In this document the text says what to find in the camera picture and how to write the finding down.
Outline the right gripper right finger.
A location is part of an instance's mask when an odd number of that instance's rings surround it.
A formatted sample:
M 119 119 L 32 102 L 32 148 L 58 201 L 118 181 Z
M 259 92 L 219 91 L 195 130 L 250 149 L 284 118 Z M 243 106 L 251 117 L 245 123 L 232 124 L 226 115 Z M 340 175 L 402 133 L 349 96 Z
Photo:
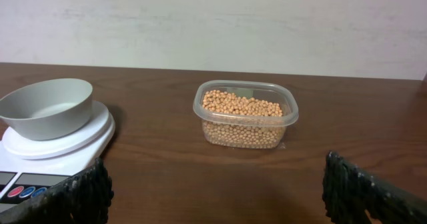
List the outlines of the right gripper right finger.
M 326 216 L 333 223 L 426 224 L 426 201 L 375 177 L 337 152 L 326 155 L 322 181 Z

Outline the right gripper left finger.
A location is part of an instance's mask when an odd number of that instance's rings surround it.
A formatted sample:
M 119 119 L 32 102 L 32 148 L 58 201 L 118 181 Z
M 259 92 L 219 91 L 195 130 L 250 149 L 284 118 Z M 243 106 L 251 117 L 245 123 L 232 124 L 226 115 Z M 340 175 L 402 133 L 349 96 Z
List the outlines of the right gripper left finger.
M 112 178 L 96 158 L 88 168 L 1 212 L 1 223 L 104 224 L 113 196 Z

